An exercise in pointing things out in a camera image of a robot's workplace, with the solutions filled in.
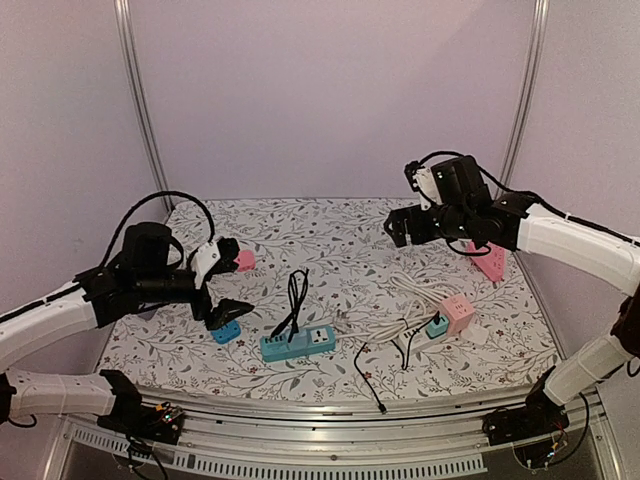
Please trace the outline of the pink cube socket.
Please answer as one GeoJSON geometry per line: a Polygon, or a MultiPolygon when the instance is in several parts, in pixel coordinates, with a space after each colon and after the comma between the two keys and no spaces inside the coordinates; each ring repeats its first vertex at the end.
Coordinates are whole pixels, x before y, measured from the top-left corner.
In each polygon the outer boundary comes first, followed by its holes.
{"type": "Polygon", "coordinates": [[[440,303],[440,312],[449,321],[448,336],[454,336],[466,329],[475,315],[475,309],[462,293],[447,297],[440,303]]]}

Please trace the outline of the blue plug adapter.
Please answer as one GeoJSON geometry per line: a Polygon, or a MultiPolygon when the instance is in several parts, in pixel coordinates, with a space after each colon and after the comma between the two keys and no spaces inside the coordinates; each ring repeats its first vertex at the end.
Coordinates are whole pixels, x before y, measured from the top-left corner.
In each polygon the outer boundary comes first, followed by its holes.
{"type": "Polygon", "coordinates": [[[241,326],[235,320],[210,331],[213,340],[219,345],[225,345],[241,335],[241,326]]]}

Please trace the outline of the teal small adapter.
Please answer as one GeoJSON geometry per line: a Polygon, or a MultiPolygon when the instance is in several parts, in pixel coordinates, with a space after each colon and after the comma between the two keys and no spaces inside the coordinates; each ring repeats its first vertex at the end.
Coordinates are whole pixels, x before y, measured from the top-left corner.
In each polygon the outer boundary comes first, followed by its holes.
{"type": "Polygon", "coordinates": [[[447,334],[449,328],[449,319],[442,314],[437,318],[433,318],[425,327],[426,335],[433,340],[447,334]]]}

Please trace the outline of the teal power strip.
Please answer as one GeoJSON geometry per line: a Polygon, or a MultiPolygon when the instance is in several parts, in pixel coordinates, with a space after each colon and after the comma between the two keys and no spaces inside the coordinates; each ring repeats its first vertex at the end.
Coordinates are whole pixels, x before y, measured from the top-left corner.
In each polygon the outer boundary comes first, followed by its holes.
{"type": "Polygon", "coordinates": [[[264,362],[273,363],[323,354],[336,347],[336,336],[330,325],[304,328],[289,339],[289,333],[283,332],[274,337],[260,339],[260,352],[264,362]]]}

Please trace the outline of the light blue charger plug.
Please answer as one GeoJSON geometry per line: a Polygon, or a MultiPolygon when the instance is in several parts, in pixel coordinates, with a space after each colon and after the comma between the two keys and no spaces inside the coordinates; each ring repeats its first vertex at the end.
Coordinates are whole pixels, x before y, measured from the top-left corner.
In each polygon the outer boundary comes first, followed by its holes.
{"type": "Polygon", "coordinates": [[[286,343],[286,347],[291,352],[305,351],[308,345],[308,335],[302,330],[293,335],[290,342],[286,343]]]}

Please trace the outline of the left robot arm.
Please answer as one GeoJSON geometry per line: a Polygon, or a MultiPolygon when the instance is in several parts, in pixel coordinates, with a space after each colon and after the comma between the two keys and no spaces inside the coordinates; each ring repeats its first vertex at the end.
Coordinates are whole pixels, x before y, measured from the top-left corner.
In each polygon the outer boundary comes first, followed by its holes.
{"type": "Polygon", "coordinates": [[[32,428],[38,415],[92,414],[101,428],[137,441],[177,444],[184,423],[181,408],[164,401],[146,406],[121,371],[89,375],[36,374],[17,370],[24,357],[77,333],[102,329],[129,315],[187,304],[209,332],[252,311],[251,304],[211,300],[215,275],[245,272],[254,254],[234,238],[209,235],[186,253],[171,229],[157,222],[130,224],[123,218],[98,266],[77,274],[55,292],[1,317],[1,420],[32,428]]]}

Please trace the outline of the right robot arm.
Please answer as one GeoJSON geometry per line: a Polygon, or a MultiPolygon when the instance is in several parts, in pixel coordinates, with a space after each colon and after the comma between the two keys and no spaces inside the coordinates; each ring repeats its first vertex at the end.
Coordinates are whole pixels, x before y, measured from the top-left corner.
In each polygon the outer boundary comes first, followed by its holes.
{"type": "Polygon", "coordinates": [[[556,263],[618,292],[610,325],[536,381],[523,406],[496,410],[483,419],[490,445],[560,431],[569,425],[566,405],[608,380],[639,356],[639,239],[560,210],[540,194],[500,182],[472,155],[435,151],[404,167],[416,205],[391,211],[384,230],[393,243],[469,241],[475,255],[493,246],[515,253],[547,317],[555,314],[552,288],[559,275],[542,278],[535,263],[556,263]]]}

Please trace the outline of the pink power strip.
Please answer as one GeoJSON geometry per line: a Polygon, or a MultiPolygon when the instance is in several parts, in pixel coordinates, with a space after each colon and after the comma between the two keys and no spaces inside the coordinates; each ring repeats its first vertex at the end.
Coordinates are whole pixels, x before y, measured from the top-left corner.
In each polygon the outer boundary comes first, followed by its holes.
{"type": "Polygon", "coordinates": [[[481,249],[477,249],[473,242],[466,247],[468,254],[480,253],[480,256],[472,256],[471,261],[493,283],[504,279],[506,252],[505,249],[489,243],[481,249]]]}

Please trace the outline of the white power strip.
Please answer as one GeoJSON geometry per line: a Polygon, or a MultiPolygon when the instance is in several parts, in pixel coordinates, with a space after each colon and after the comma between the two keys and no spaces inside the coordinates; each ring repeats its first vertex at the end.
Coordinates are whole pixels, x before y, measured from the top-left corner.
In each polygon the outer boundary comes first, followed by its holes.
{"type": "Polygon", "coordinates": [[[414,329],[412,331],[402,332],[395,339],[395,342],[404,352],[409,351],[410,353],[415,353],[418,351],[425,350],[429,347],[435,346],[446,339],[447,339],[447,335],[445,333],[437,337],[431,338],[428,335],[427,329],[423,328],[423,329],[414,329]]]}

